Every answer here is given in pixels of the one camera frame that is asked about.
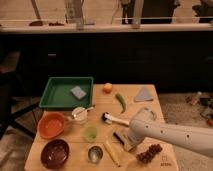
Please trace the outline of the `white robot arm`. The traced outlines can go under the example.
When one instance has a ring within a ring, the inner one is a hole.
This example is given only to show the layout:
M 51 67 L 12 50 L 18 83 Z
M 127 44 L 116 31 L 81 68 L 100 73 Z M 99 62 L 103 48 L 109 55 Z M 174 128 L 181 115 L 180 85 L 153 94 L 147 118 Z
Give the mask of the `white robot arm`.
M 150 137 L 213 158 L 212 129 L 161 123 L 148 108 L 131 118 L 127 137 L 133 146 Z

